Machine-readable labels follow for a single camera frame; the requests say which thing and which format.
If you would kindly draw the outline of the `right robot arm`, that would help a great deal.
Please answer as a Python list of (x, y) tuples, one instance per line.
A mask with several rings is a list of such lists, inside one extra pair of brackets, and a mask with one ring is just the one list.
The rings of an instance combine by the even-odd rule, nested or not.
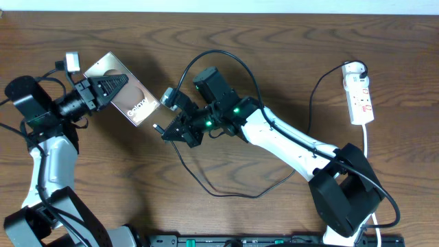
[(181, 111), (161, 130), (165, 141), (185, 142), (194, 148), (204, 133), (221, 129), (272, 153), (307, 182), (318, 215), (327, 225), (322, 243), (355, 246), (369, 218), (383, 199), (384, 191), (366, 155), (355, 145), (343, 148), (317, 141), (289, 126), (253, 97), (240, 97), (216, 67), (193, 80), (206, 102), (200, 108), (177, 88), (168, 88), (161, 103)]

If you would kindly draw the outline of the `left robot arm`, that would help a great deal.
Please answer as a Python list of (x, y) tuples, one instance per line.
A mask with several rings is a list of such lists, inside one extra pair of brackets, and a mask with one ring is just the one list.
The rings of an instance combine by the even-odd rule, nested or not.
[(42, 78), (24, 75), (5, 88), (5, 95), (24, 116), (16, 133), (27, 143), (34, 160), (29, 193), (19, 211), (4, 220), (14, 246), (44, 246), (44, 238), (64, 227), (67, 234), (50, 246), (144, 246), (128, 224), (108, 230), (74, 191), (79, 154), (77, 121), (104, 109), (128, 83), (124, 74), (91, 77), (71, 92), (52, 99)]

